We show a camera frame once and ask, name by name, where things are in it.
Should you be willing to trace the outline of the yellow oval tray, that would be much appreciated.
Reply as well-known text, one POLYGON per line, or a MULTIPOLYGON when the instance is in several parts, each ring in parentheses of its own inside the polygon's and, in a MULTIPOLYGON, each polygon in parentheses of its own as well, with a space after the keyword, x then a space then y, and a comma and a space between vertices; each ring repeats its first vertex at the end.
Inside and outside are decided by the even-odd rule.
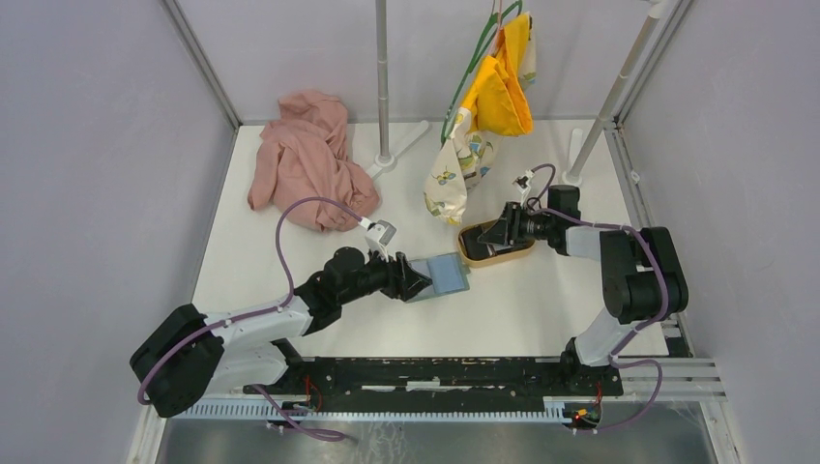
POLYGON ((462 262, 469 268, 482 268, 526 256, 535 246, 530 240, 515 246, 498 246, 480 243, 479 236, 488 229, 495 220, 485 221, 463 227, 457 234, 456 244, 462 262))

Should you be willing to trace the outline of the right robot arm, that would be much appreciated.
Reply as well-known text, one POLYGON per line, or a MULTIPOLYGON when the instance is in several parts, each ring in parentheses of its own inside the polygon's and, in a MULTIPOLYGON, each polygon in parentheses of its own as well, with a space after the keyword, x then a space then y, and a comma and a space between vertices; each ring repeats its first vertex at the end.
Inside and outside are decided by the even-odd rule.
POLYGON ((579 188, 553 186, 545 208, 509 202, 477 237, 480 244, 505 248, 542 241, 562 256, 599 264, 603 308, 568 343, 571 360, 558 369, 561 387, 571 394, 592 388, 596 367, 616 366, 638 333, 688 304, 688 285, 667 228, 585 221, 579 201, 579 188))

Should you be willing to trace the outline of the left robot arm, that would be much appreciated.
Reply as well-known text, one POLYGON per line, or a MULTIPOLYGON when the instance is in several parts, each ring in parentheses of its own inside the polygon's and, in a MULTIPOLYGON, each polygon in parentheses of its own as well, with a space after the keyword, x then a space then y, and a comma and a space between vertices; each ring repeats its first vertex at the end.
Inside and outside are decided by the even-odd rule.
POLYGON ((408 302, 432 283, 402 252, 384 257, 346 246, 305 283, 268 304, 222 315, 183 304, 129 360, 140 382, 137 401, 162 418, 172 418, 205 395, 251 384, 295 392, 303 384, 304 369, 286 357, 278 341, 326 329, 345 305, 363 297, 380 293, 408 302))

